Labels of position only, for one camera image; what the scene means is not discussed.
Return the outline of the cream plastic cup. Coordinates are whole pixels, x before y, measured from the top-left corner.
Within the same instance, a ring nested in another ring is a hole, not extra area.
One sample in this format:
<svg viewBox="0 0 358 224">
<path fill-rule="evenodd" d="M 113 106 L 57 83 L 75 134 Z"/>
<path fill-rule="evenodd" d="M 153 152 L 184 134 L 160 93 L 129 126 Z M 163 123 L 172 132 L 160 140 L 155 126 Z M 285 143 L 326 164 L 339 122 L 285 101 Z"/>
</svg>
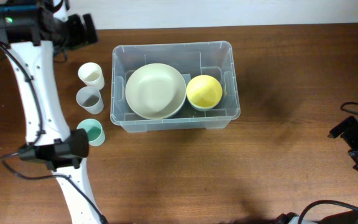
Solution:
<svg viewBox="0 0 358 224">
<path fill-rule="evenodd" d="M 105 81 L 103 71 L 97 63 L 84 63 L 78 69 L 78 77 L 86 86 L 92 86 L 98 90 L 104 88 Z"/>
</svg>

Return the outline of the grey translucent plastic cup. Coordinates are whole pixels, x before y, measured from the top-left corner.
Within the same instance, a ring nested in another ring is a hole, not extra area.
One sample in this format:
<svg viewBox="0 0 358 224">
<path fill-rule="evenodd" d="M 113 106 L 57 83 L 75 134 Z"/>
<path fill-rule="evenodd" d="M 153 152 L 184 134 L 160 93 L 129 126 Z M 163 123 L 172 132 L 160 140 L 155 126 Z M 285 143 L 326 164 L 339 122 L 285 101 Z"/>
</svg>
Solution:
<svg viewBox="0 0 358 224">
<path fill-rule="evenodd" d="M 92 86 L 81 88 L 76 94 L 76 102 L 90 114 L 99 114 L 104 109 L 100 91 Z"/>
</svg>

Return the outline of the beige plate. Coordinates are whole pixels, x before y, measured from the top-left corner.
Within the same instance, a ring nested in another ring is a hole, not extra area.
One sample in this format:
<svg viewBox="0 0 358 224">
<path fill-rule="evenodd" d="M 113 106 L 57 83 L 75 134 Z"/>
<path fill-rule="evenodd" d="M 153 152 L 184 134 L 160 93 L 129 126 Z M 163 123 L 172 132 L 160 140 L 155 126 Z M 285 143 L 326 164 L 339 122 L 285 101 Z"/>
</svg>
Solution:
<svg viewBox="0 0 358 224">
<path fill-rule="evenodd" d="M 165 119 L 176 114 L 186 100 L 186 82 L 170 65 L 151 63 L 128 79 L 125 97 L 130 109 L 145 119 Z"/>
</svg>

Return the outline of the mint green plastic cup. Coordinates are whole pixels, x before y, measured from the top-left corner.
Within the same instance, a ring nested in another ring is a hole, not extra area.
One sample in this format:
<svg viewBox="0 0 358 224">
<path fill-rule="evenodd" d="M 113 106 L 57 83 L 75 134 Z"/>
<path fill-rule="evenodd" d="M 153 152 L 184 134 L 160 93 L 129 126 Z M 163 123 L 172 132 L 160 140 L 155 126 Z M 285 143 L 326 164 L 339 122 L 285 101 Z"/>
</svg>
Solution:
<svg viewBox="0 0 358 224">
<path fill-rule="evenodd" d="M 76 128 L 86 131 L 90 146 L 101 146 L 105 142 L 106 136 L 104 129 L 101 123 L 96 119 L 85 119 L 81 121 Z"/>
</svg>

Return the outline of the yellow plastic bowl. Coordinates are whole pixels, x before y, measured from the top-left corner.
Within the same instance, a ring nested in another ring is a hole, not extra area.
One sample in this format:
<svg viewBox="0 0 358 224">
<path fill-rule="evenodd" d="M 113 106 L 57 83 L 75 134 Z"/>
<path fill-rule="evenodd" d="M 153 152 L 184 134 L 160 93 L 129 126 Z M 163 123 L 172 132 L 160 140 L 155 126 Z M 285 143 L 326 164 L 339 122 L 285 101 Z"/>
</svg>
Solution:
<svg viewBox="0 0 358 224">
<path fill-rule="evenodd" d="M 218 104 L 223 96 L 221 84 L 212 76 L 198 75 L 190 80 L 186 87 L 188 101 L 198 106 Z"/>
</svg>

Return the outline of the white plastic bowl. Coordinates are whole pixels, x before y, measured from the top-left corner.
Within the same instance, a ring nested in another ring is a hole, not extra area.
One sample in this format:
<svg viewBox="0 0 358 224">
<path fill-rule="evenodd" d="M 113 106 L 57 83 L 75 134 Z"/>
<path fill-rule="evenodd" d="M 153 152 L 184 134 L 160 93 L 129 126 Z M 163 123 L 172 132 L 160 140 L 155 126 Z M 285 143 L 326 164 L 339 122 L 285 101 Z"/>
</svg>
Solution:
<svg viewBox="0 0 358 224">
<path fill-rule="evenodd" d="M 196 109 L 196 110 L 198 110 L 198 111 L 209 111 L 209 110 L 212 110 L 213 108 L 215 108 L 218 104 L 204 107 L 204 106 L 198 106 L 198 105 L 196 105 L 196 104 L 194 104 L 193 102 L 190 101 L 190 105 L 191 105 L 194 109 Z"/>
</svg>

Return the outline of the blue plate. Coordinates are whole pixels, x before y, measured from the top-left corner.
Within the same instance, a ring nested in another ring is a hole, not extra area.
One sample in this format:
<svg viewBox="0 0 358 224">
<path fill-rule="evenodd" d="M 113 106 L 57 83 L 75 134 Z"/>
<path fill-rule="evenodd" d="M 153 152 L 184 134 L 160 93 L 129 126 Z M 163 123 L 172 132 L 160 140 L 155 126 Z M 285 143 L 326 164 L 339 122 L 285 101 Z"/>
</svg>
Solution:
<svg viewBox="0 0 358 224">
<path fill-rule="evenodd" d="M 165 119 L 172 119 L 176 115 L 180 113 L 180 111 L 185 107 L 185 103 L 183 103 L 176 111 L 174 111 L 170 116 L 166 117 Z"/>
</svg>

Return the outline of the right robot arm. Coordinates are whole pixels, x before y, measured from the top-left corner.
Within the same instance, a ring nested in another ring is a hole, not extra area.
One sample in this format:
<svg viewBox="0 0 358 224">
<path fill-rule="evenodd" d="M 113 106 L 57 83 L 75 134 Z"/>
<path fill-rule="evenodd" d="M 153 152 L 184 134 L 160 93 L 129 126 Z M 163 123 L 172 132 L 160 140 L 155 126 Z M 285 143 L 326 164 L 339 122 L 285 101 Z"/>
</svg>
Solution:
<svg viewBox="0 0 358 224">
<path fill-rule="evenodd" d="M 350 147 L 348 155 L 355 162 L 353 169 L 358 171 L 358 120 L 350 116 L 341 121 L 337 126 L 332 128 L 328 134 L 329 138 L 342 138 Z M 278 224 L 316 224 L 316 221 L 306 219 L 307 213 L 318 205 L 334 205 L 346 208 L 347 212 L 337 213 L 327 216 L 319 221 L 319 223 L 353 223 L 358 224 L 358 207 L 337 200 L 318 200 L 310 203 L 298 215 L 296 213 L 287 213 L 279 215 L 273 222 Z"/>
</svg>

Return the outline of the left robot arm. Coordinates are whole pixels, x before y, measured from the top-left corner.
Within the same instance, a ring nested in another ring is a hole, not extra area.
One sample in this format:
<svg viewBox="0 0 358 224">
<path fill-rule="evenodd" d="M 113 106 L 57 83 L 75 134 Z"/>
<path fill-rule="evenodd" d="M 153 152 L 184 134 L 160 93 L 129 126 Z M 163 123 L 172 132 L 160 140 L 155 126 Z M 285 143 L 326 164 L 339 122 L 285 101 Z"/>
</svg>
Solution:
<svg viewBox="0 0 358 224">
<path fill-rule="evenodd" d="M 98 41 L 89 14 L 68 15 L 68 1 L 0 4 L 0 49 L 9 59 L 26 121 L 20 160 L 44 164 L 61 187 L 73 223 L 106 223 L 90 186 L 84 129 L 70 129 L 60 106 L 54 58 Z"/>
</svg>

